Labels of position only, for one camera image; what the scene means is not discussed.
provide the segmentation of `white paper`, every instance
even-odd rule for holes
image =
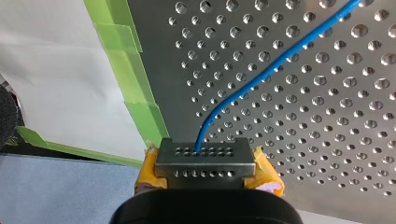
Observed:
[[[44,140],[144,159],[82,0],[0,1],[0,73]]]

